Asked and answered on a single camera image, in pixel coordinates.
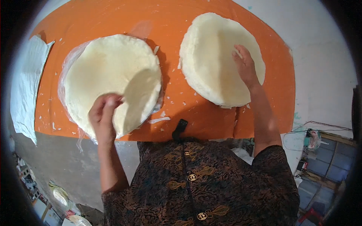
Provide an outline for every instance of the orange tabletop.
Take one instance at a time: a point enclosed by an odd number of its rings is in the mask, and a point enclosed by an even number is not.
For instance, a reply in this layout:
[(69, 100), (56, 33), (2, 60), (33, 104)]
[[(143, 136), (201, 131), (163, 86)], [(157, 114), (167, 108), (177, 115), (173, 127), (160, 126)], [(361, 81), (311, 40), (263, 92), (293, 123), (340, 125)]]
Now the orange tabletop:
[(244, 107), (222, 109), (204, 99), (187, 84), (177, 69), (180, 44), (188, 27), (200, 14), (214, 12), (244, 26), (258, 42), (266, 65), (266, 91), (278, 117), (281, 133), (290, 132), (294, 116), (295, 79), (289, 48), (268, 25), (231, 0), (88, 0), (70, 1), (44, 18), (33, 31), (49, 43), (55, 40), (40, 81), (35, 130), (57, 136), (78, 137), (78, 126), (69, 121), (58, 99), (58, 79), (66, 55), (76, 46), (114, 34), (127, 34), (140, 21), (152, 26), (146, 40), (157, 55), (164, 81), (164, 103), (150, 116), (165, 111), (171, 120), (147, 122), (120, 140), (166, 141), (178, 121), (189, 122), (184, 136), (199, 139), (253, 137), (253, 115)]

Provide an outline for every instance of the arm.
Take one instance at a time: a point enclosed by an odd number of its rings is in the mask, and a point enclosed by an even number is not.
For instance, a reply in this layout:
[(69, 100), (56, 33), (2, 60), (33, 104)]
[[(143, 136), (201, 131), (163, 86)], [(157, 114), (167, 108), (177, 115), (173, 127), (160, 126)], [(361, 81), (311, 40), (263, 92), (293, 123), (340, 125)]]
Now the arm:
[(250, 91), (252, 111), (254, 114), (254, 156), (271, 145), (282, 145), (277, 119), (274, 117), (263, 87), (255, 72), (254, 61), (250, 52), (242, 45), (234, 46), (242, 56), (233, 51), (232, 57), (236, 63), (240, 78)]
[(102, 193), (120, 192), (129, 187), (126, 174), (114, 146), (116, 136), (113, 127), (114, 110), (122, 104), (122, 96), (108, 93), (99, 96), (90, 109), (89, 121), (98, 141), (100, 179)]

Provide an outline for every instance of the patterned shirt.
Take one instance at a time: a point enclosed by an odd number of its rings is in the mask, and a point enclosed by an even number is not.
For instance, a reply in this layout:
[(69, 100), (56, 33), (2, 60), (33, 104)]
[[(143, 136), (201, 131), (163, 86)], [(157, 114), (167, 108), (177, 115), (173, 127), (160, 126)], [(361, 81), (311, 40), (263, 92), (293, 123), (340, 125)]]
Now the patterned shirt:
[(138, 142), (130, 188), (105, 192), (105, 225), (293, 225), (299, 195), (283, 148), (252, 165), (214, 141)]

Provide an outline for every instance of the finger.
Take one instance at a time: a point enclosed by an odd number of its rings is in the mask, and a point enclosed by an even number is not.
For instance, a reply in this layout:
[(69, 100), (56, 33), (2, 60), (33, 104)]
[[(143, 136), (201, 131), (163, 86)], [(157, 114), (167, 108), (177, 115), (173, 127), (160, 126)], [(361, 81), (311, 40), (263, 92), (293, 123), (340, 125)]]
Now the finger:
[(89, 110), (88, 117), (90, 121), (99, 122), (102, 119), (103, 108), (108, 98), (114, 97), (116, 100), (121, 101), (122, 96), (116, 93), (106, 93), (99, 96), (95, 101), (91, 109)]
[(244, 60), (237, 54), (235, 51), (232, 52), (232, 59), (234, 60), (236, 64), (236, 68), (238, 72), (241, 72), (243, 68), (245, 67)]
[(114, 110), (123, 102), (117, 96), (110, 96), (103, 108), (102, 123), (111, 124)]
[(234, 45), (235, 49), (237, 49), (242, 56), (244, 63), (251, 62), (253, 59), (251, 58), (249, 50), (243, 45)]

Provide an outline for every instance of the clear plastic bag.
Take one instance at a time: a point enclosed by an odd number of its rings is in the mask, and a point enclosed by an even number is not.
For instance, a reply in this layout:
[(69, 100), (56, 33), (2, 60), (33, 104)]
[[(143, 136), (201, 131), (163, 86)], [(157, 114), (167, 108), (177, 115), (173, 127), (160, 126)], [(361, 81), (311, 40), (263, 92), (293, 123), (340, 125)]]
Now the clear plastic bag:
[[(132, 29), (131, 31), (127, 34), (129, 36), (133, 36), (135, 38), (139, 38), (142, 39), (144, 41), (146, 41), (148, 35), (150, 34), (152, 29), (152, 24), (151, 21), (140, 21), (138, 22)], [(58, 98), (60, 100), (60, 102), (62, 103), (64, 109), (66, 110), (66, 114), (68, 119), (75, 123), (74, 120), (72, 119), (72, 117), (69, 115), (68, 113), (68, 109), (67, 106), (65, 104), (65, 87), (64, 87), (64, 82), (66, 79), (66, 76), (71, 68), (71, 66), (73, 65), (73, 63), (79, 58), (79, 56), (84, 52), (85, 48), (88, 46), (88, 44), (94, 40), (82, 43), (81, 45), (73, 48), (68, 55), (66, 56), (66, 58), (63, 61), (63, 65), (62, 65), (62, 72), (60, 73), (59, 76), (59, 82), (58, 82)], [(151, 114), (154, 114), (156, 112), (158, 112), (162, 105), (163, 105), (163, 96), (164, 96), (164, 92), (163, 92), (163, 80), (162, 80), (162, 76), (161, 76), (161, 90), (160, 90), (160, 94), (159, 94), (159, 98), (157, 100), (157, 103), (154, 107), (154, 109), (152, 110)], [(96, 139), (93, 139), (91, 136), (89, 136), (87, 133), (85, 133), (80, 127), (78, 127), (78, 134), (79, 134), (79, 139), (77, 141), (77, 147), (79, 148), (80, 152), (83, 152), (82, 146), (81, 146), (81, 142), (82, 139), (84, 138), (85, 135), (87, 135), (95, 144), (98, 144)]]

